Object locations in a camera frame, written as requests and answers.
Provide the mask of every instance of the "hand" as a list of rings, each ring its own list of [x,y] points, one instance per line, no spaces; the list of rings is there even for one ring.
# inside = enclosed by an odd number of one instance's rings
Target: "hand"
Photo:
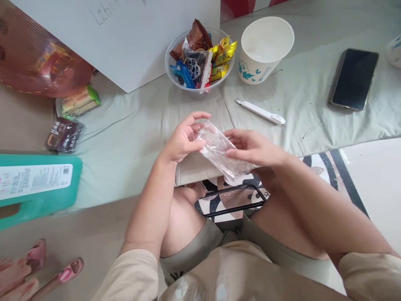
[[[171,135],[166,146],[160,153],[171,162],[181,162],[189,153],[200,151],[206,145],[205,140],[193,141],[195,132],[199,129],[199,124],[194,123],[197,119],[209,119],[210,114],[206,112],[192,112],[183,122],[181,122]]]
[[[237,149],[226,152],[233,159],[247,161],[259,166],[280,166],[289,155],[281,147],[253,130],[232,129],[224,133]]]

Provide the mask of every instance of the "paper cup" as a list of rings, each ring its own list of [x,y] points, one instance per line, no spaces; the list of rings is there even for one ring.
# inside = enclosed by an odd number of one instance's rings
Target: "paper cup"
[[[401,36],[395,38],[387,45],[386,58],[391,65],[401,68]]]
[[[294,44],[291,25],[279,17],[251,23],[242,34],[238,74],[247,84],[263,82]]]

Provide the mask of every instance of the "person's right hand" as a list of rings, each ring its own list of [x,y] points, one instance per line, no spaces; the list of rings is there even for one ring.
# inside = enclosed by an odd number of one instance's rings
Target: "person's right hand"
[[[281,166],[289,155],[281,147],[254,130],[232,129],[224,133],[237,149],[226,152],[233,159],[247,161],[259,166]]]

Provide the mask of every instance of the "product label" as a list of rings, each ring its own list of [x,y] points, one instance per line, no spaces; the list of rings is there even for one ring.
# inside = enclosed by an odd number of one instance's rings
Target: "product label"
[[[72,164],[0,166],[0,200],[70,186]]]

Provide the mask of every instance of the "beige shorts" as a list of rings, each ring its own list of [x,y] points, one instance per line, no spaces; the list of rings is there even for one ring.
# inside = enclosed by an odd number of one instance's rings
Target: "beige shorts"
[[[239,225],[224,232],[207,219],[202,230],[185,248],[173,256],[160,259],[167,285],[196,267],[217,247],[236,240],[247,240],[258,245],[279,266],[320,283],[327,283],[330,260],[313,259],[289,249],[259,228],[251,221],[250,215],[244,214]]]

